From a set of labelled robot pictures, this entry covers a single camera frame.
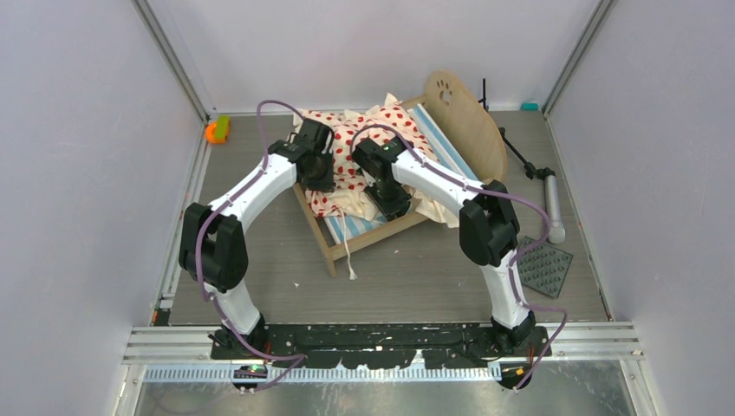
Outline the strawberry print ruffled blanket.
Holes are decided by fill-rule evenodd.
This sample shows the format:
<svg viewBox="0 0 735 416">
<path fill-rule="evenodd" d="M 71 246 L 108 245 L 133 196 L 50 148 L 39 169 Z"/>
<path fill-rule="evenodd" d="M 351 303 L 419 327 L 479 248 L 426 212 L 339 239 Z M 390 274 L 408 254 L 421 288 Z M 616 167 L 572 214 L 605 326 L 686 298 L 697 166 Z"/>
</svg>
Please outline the strawberry print ruffled blanket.
<svg viewBox="0 0 735 416">
<path fill-rule="evenodd" d="M 320 121 L 335 133 L 334 186 L 327 192 L 294 187 L 330 275 L 336 274 L 335 260 L 427 219 L 449 228 L 459 226 L 457 216 L 437 200 L 390 175 L 390 159 L 417 153 L 467 178 L 475 176 L 426 105 L 404 108 L 389 94 L 384 105 L 365 113 L 302 109 L 294 117 L 294 127 L 301 128 L 305 119 Z"/>
</svg>

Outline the blue striped mattress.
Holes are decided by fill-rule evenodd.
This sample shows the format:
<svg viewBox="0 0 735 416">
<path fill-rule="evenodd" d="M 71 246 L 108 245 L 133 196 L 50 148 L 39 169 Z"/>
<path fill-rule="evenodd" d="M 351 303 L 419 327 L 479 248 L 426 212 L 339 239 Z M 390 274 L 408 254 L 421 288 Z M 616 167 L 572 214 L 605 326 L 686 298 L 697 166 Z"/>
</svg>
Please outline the blue striped mattress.
<svg viewBox="0 0 735 416">
<path fill-rule="evenodd" d="M 338 244 L 387 223 L 364 192 L 367 180 L 351 158 L 350 146 L 355 132 L 366 125 L 402 121 L 404 126 L 399 130 L 417 152 L 464 177 L 478 178 L 423 104 L 400 109 L 395 102 L 391 106 L 375 106 L 363 114 L 346 110 L 343 114 L 304 111 L 303 115 L 307 120 L 327 121 L 335 134 L 332 144 L 335 189 L 332 192 L 306 190 L 304 196 L 308 209 L 315 217 L 325 219 Z"/>
</svg>

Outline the wooden pet bed frame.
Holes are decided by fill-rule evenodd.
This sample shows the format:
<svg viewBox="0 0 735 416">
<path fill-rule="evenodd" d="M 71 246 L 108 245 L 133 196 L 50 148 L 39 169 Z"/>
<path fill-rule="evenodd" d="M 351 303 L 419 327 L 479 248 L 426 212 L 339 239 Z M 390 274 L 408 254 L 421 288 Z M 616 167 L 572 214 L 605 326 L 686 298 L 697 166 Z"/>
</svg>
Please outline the wooden pet bed frame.
<svg viewBox="0 0 735 416">
<path fill-rule="evenodd" d="M 454 74 L 433 72 L 422 95 L 400 103 L 404 108 L 417 103 L 428 107 L 428 113 L 477 175 L 476 180 L 485 183 L 504 180 L 507 154 L 499 128 Z"/>
</svg>

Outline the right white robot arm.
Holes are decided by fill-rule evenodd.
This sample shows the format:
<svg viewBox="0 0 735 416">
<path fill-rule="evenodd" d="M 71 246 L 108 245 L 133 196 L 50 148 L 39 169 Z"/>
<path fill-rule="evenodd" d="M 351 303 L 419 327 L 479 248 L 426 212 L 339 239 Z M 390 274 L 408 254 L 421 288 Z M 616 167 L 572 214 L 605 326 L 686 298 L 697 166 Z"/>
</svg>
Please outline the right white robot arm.
<svg viewBox="0 0 735 416">
<path fill-rule="evenodd" d="M 414 155 L 399 138 L 379 145 L 357 144 L 353 161 L 367 177 L 370 200 L 388 221 L 407 214 L 412 187 L 440 203 L 459 221 L 459 245 L 479 266 L 491 296 L 495 344 L 506 355 L 517 355 L 530 342 L 536 318 L 530 310 L 513 259 L 520 231 L 505 186 L 464 178 L 423 156 Z"/>
</svg>

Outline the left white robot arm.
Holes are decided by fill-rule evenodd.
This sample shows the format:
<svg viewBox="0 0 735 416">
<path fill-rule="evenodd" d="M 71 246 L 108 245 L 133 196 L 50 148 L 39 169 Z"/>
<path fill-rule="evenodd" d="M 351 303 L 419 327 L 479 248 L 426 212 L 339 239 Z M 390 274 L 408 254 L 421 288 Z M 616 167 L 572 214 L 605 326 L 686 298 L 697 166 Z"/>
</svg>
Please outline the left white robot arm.
<svg viewBox="0 0 735 416">
<path fill-rule="evenodd" d="M 223 319 L 216 341 L 232 343 L 246 359 L 257 358 L 267 341 L 263 314 L 244 280 L 249 266 L 247 230 L 292 185 L 334 186 L 334 139 L 330 126 L 306 119 L 288 139 L 273 142 L 234 188 L 207 205 L 192 203 L 185 210 L 179 265 Z"/>
</svg>

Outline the orange green toy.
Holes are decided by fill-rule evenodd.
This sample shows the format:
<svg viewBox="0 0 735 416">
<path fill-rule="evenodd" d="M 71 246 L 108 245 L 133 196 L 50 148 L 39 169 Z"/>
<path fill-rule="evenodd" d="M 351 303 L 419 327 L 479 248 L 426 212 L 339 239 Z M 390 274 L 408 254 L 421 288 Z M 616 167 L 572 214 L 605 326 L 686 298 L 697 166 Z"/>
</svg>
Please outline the orange green toy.
<svg viewBox="0 0 735 416">
<path fill-rule="evenodd" d="M 205 129 L 205 140 L 211 145 L 224 144 L 231 130 L 231 117 L 219 115 Z"/>
</svg>

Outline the teal small block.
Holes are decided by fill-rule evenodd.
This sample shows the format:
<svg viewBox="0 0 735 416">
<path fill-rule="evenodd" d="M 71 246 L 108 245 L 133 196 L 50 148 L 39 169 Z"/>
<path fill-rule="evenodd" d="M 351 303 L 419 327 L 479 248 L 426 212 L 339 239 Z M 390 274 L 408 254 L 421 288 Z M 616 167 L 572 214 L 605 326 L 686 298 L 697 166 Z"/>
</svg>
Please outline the teal small block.
<svg viewBox="0 0 735 416">
<path fill-rule="evenodd" d="M 520 110 L 537 112 L 540 110 L 540 105 L 536 102 L 523 102 L 520 106 Z"/>
</svg>

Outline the black perforated pad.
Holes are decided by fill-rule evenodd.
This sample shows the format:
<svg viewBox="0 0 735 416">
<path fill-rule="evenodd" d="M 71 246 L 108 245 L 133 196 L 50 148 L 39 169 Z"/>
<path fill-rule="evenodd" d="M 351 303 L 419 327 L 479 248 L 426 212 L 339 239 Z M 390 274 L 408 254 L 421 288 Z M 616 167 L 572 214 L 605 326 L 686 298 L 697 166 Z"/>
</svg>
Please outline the black perforated pad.
<svg viewBox="0 0 735 416">
<path fill-rule="evenodd" d="M 557 299 L 562 292 L 574 256 L 551 244 L 539 244 L 517 261 L 524 287 Z"/>
</svg>

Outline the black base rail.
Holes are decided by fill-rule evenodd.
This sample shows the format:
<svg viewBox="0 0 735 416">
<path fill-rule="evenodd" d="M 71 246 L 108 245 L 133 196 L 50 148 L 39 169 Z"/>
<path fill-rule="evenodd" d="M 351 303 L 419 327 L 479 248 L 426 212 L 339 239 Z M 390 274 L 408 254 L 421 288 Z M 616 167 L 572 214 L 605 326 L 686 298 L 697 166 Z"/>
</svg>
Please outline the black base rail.
<svg viewBox="0 0 735 416">
<path fill-rule="evenodd" d="M 628 366 L 644 352 L 627 322 L 542 323 L 503 350 L 488 323 L 276 324 L 253 354 L 216 326 L 141 327 L 123 361 L 154 382 L 278 383 L 495 381 L 578 361 Z"/>
</svg>

